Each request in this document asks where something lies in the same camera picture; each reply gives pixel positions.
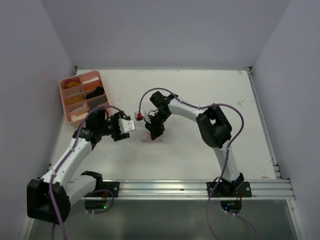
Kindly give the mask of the olive green underwear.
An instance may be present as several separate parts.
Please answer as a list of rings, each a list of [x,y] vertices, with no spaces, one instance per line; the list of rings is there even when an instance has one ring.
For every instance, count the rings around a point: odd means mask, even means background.
[[[96,106],[105,104],[107,101],[107,98],[103,95],[101,97],[96,97],[92,100],[88,100],[87,104],[89,108],[94,108]]]

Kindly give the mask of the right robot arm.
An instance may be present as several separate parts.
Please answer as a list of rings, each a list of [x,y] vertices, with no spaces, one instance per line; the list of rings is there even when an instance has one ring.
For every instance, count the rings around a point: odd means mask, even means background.
[[[212,187],[213,192],[221,196],[235,196],[241,190],[244,176],[231,147],[232,126],[220,106],[193,106],[178,100],[174,94],[165,96],[160,91],[153,93],[149,100],[156,107],[154,115],[143,114],[149,139],[155,141],[163,135],[164,123],[171,115],[197,123],[202,140],[213,149],[221,168],[222,177]]]

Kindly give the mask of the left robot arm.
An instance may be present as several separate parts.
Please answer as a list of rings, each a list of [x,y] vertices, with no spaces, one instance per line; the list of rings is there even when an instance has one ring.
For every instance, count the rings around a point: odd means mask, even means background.
[[[115,142],[129,138],[136,126],[130,116],[119,111],[106,117],[103,108],[92,110],[73,133],[70,144],[60,159],[39,179],[32,179],[26,187],[27,215],[30,218],[61,224],[68,218],[72,206],[82,197],[103,193],[103,176],[84,171],[71,181],[83,160],[94,150],[102,137]]]

